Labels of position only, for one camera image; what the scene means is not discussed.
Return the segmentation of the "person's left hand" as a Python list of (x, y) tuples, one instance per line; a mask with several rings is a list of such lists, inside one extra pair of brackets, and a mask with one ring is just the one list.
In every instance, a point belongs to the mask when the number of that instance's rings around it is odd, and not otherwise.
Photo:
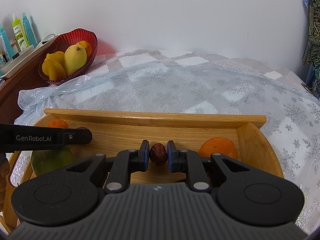
[(4, 158), (3, 163), (0, 167), (0, 211), (3, 211), (4, 208), (4, 200), (6, 195), (6, 187), (7, 187), (7, 176), (10, 172), (10, 164), (7, 157)]

